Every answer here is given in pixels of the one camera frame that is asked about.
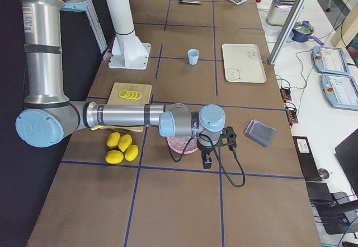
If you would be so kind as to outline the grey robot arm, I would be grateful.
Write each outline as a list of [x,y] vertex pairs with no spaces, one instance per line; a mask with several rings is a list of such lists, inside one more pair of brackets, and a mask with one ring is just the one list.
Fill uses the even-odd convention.
[[[83,101],[100,65],[100,54],[87,16],[83,12],[61,14],[64,92]],[[23,52],[24,34],[19,0],[1,0],[1,171],[25,173],[55,169],[68,140],[49,148],[34,148],[20,140],[15,118],[28,92]]]

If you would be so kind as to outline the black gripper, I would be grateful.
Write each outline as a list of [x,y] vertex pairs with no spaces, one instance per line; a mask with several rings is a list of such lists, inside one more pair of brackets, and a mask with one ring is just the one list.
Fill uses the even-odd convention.
[[225,127],[219,132],[211,132],[204,129],[197,138],[197,147],[201,151],[202,167],[203,169],[210,169],[212,166],[212,159],[210,153],[216,147],[227,146],[230,151],[236,152],[236,138],[237,135],[233,127]]

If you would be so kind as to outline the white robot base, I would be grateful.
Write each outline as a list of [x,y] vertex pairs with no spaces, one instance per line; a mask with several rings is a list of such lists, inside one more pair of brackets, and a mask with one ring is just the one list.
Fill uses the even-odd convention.
[[142,43],[134,29],[129,0],[106,0],[116,38],[110,68],[145,70],[151,45]]

